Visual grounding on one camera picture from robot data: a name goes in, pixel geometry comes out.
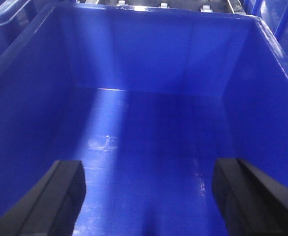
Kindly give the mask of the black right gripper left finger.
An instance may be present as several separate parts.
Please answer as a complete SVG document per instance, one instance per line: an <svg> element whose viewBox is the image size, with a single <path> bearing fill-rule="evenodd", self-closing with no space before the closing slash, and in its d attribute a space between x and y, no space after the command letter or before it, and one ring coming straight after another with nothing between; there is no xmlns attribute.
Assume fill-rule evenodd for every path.
<svg viewBox="0 0 288 236"><path fill-rule="evenodd" d="M70 236L86 196L83 164L55 161L0 217L0 236Z"/></svg>

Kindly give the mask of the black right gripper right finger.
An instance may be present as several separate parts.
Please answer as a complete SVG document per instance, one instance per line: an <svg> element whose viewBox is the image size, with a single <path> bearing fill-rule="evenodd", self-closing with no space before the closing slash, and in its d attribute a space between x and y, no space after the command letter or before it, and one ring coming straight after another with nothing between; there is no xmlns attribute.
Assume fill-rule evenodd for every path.
<svg viewBox="0 0 288 236"><path fill-rule="evenodd" d="M212 194L230 236L288 236L288 188L250 162L218 158Z"/></svg>

